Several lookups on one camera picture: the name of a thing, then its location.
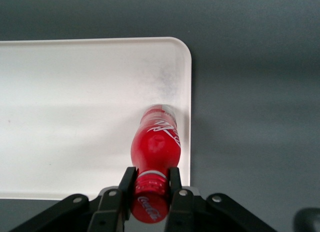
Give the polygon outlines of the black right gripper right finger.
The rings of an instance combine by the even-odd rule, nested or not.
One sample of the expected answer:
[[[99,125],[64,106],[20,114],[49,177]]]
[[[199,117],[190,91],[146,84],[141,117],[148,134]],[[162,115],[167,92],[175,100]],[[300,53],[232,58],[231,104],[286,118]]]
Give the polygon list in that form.
[[[183,189],[180,170],[169,169],[170,209],[165,231],[208,231],[206,201],[190,189]]]

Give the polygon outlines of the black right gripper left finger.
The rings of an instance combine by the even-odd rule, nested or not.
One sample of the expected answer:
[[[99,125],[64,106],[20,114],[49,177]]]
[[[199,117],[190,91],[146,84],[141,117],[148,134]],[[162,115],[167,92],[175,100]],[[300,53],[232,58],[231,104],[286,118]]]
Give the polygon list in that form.
[[[92,215],[89,231],[124,231],[130,218],[130,206],[136,179],[136,168],[128,167],[116,188],[106,190]]]

